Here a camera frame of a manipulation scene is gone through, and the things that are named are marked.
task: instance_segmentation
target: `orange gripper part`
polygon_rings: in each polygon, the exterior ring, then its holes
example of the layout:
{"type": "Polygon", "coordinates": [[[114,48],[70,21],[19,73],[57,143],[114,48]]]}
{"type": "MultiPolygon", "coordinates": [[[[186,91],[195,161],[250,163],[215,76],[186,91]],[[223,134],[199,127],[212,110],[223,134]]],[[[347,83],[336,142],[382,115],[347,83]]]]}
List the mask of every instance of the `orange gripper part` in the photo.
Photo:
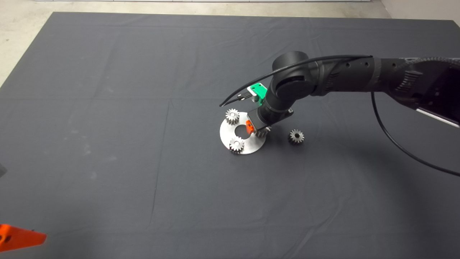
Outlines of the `orange gripper part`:
{"type": "Polygon", "coordinates": [[[251,133],[254,132],[254,126],[253,126],[253,124],[251,123],[250,120],[247,120],[247,121],[246,121],[246,131],[247,131],[247,133],[248,133],[249,135],[251,135],[251,133]]]}
{"type": "Polygon", "coordinates": [[[38,246],[45,242],[43,233],[0,224],[0,252],[38,246]]]}

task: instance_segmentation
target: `black cable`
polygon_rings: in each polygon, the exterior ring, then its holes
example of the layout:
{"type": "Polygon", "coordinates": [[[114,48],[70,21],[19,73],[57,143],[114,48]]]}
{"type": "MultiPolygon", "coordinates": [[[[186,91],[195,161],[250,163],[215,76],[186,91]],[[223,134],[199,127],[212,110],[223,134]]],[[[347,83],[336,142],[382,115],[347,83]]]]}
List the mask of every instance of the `black cable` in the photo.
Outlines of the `black cable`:
{"type": "Polygon", "coordinates": [[[299,61],[297,63],[293,63],[293,64],[290,64],[290,65],[287,65],[287,66],[284,66],[282,68],[279,68],[277,70],[273,70],[272,72],[264,75],[264,76],[261,76],[259,78],[256,78],[252,81],[250,81],[249,83],[246,83],[245,85],[241,86],[240,88],[238,88],[237,90],[235,90],[233,93],[231,93],[227,98],[225,98],[225,100],[219,105],[220,107],[222,106],[225,106],[227,105],[227,101],[230,100],[230,98],[232,98],[233,96],[235,96],[235,94],[241,92],[242,90],[244,90],[245,88],[247,88],[248,86],[251,86],[261,80],[264,80],[266,79],[267,77],[270,77],[274,74],[277,74],[279,72],[283,72],[287,69],[290,69],[290,68],[293,68],[293,67],[296,67],[296,66],[300,66],[300,65],[304,65],[304,64],[308,64],[308,63],[312,63],[312,62],[316,62],[316,61],[322,61],[322,60],[330,60],[330,59],[362,59],[362,58],[371,58],[372,56],[370,55],[334,55],[334,56],[325,56],[325,57],[318,57],[318,58],[313,58],[313,59],[305,59],[305,60],[302,60],[302,61],[299,61]]]}
{"type": "Polygon", "coordinates": [[[452,170],[449,170],[449,169],[445,169],[445,168],[442,168],[442,167],[439,167],[437,165],[433,165],[431,163],[428,163],[426,162],[425,160],[421,159],[421,158],[418,158],[416,157],[414,154],[412,154],[411,152],[407,151],[405,148],[403,148],[398,142],[396,142],[396,140],[390,135],[390,133],[388,133],[388,131],[386,130],[385,126],[383,125],[382,123],[382,120],[380,119],[380,115],[379,115],[379,112],[377,111],[377,105],[375,104],[375,95],[374,95],[374,92],[371,92],[371,99],[372,99],[372,107],[374,108],[374,113],[375,113],[375,117],[377,118],[377,121],[379,122],[379,125],[380,127],[382,128],[383,130],[383,133],[385,133],[385,135],[390,139],[391,142],[393,142],[393,144],[395,144],[395,146],[397,148],[399,148],[401,151],[403,151],[404,153],[406,153],[406,155],[408,155],[409,157],[417,160],[418,162],[426,165],[426,166],[429,166],[433,169],[436,169],[436,170],[439,170],[441,172],[445,172],[445,173],[448,173],[450,175],[454,175],[454,176],[458,176],[460,177],[460,173],[458,172],[455,172],[455,171],[452,171],[452,170]]]}

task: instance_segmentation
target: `metal plate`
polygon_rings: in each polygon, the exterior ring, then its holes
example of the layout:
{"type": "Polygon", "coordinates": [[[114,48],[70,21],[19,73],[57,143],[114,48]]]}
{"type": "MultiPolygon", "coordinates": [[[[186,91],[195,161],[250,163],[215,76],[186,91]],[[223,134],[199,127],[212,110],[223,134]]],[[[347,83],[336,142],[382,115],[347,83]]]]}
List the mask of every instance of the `metal plate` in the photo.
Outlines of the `metal plate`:
{"type": "MultiPolygon", "coordinates": [[[[223,145],[227,148],[230,149],[230,140],[234,137],[237,137],[235,134],[235,129],[240,126],[240,125],[245,125],[246,126],[246,121],[249,120],[247,117],[247,112],[239,112],[240,113],[240,119],[238,123],[234,125],[230,125],[227,123],[227,121],[224,119],[222,121],[222,124],[220,125],[220,140],[222,140],[223,145]]],[[[241,151],[240,154],[251,154],[259,150],[265,143],[265,137],[258,138],[254,133],[252,133],[249,138],[244,140],[244,148],[243,151],[241,151]]]]}

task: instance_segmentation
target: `gear teeth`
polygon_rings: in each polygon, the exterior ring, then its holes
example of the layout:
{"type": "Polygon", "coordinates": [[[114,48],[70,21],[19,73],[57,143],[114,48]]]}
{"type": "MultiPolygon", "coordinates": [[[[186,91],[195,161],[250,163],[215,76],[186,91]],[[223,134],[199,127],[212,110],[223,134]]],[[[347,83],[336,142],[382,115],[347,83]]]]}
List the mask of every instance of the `gear teeth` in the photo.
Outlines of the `gear teeth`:
{"type": "Polygon", "coordinates": [[[270,131],[271,131],[271,127],[266,127],[264,129],[260,129],[260,130],[256,131],[255,134],[256,134],[256,137],[263,138],[263,137],[267,136],[267,134],[270,133],[270,131]]]}
{"type": "Polygon", "coordinates": [[[232,138],[230,140],[230,151],[235,154],[241,153],[244,148],[244,140],[240,137],[232,138]]]}
{"type": "Polygon", "coordinates": [[[305,137],[304,137],[304,134],[300,130],[293,129],[287,136],[287,139],[289,140],[289,143],[293,145],[299,145],[304,142],[305,137]]]}
{"type": "Polygon", "coordinates": [[[229,109],[225,113],[225,120],[227,121],[228,124],[235,125],[240,120],[240,113],[236,109],[229,109]]]}

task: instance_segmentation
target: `black mat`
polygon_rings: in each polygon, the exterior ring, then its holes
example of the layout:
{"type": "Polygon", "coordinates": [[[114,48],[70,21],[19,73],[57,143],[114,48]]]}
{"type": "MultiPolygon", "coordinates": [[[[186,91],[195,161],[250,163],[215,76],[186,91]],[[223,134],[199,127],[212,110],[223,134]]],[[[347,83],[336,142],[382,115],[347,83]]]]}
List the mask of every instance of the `black mat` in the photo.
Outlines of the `black mat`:
{"type": "MultiPolygon", "coordinates": [[[[291,50],[459,46],[452,21],[54,13],[0,88],[0,223],[48,239],[0,258],[458,258],[460,179],[394,147],[369,94],[297,102],[247,156],[218,104],[291,50]]],[[[377,101],[406,148],[460,170],[457,129],[377,101]]]]}

